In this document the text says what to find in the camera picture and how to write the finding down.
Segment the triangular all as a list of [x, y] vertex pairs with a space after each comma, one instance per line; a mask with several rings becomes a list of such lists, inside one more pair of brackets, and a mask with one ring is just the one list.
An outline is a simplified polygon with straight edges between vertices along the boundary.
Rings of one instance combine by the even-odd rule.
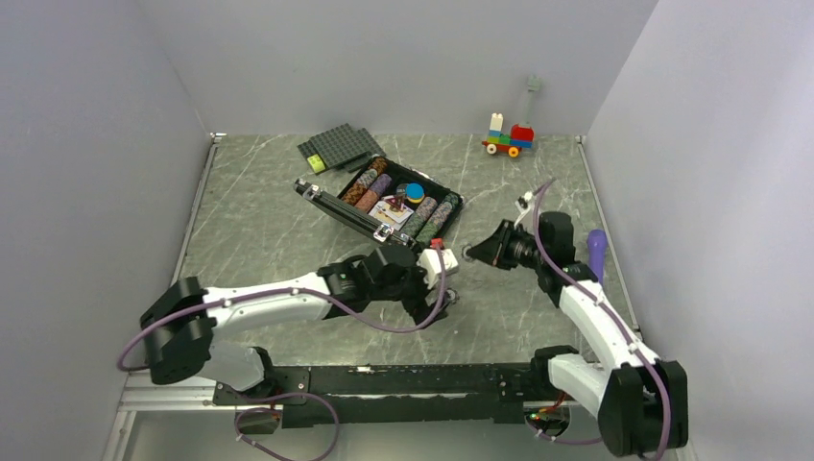
[[389, 207], [390, 211], [402, 212], [407, 206], [405, 205], [405, 197], [402, 195], [391, 195], [383, 199], [383, 202]]

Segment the aluminium poker case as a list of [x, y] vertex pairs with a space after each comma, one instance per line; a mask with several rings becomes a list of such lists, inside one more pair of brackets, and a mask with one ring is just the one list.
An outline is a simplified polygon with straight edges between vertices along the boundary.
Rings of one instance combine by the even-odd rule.
[[418, 170], [377, 157], [338, 192], [298, 179], [294, 189], [349, 228], [381, 243], [428, 248], [462, 211], [459, 193]]

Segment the blue round plastic disc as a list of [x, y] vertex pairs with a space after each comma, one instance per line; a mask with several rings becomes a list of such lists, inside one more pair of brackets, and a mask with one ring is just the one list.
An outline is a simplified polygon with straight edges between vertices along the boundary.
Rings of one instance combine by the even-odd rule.
[[408, 183], [405, 198], [407, 198], [407, 197], [410, 197], [410, 198], [425, 197], [425, 192], [424, 192], [423, 187], [420, 184], [415, 183], [415, 182]]

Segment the short chip stack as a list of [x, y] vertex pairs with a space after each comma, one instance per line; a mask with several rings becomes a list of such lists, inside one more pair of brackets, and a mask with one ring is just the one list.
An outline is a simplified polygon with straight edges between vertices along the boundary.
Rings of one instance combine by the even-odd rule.
[[456, 303], [459, 300], [459, 295], [454, 289], [446, 289], [444, 292], [444, 298], [448, 303]]

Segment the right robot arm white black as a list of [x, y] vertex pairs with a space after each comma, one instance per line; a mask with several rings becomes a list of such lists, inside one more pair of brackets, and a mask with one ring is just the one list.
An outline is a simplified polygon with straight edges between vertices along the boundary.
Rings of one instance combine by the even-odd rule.
[[658, 454], [687, 444], [684, 368], [661, 359], [612, 308], [597, 276], [576, 257], [568, 214], [545, 211], [535, 230], [504, 220], [464, 254], [502, 270], [534, 270], [540, 290], [598, 358], [597, 365], [590, 364], [568, 346], [537, 350], [529, 383], [538, 397], [549, 400], [563, 391], [577, 401], [596, 419], [603, 444], [615, 456]]

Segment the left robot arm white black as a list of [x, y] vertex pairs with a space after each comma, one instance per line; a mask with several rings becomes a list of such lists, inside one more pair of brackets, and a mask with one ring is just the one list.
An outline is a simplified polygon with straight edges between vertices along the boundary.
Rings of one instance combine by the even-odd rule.
[[254, 328], [349, 316], [363, 317], [373, 302], [398, 302], [414, 324], [432, 325], [456, 300], [448, 287], [459, 262], [449, 249], [415, 254], [394, 245], [328, 264], [282, 282], [237, 288], [204, 287], [195, 277], [173, 283], [141, 316], [146, 368], [155, 385], [193, 376], [221, 381], [250, 402], [268, 400], [276, 387], [274, 365], [258, 347], [237, 347], [231, 335]]

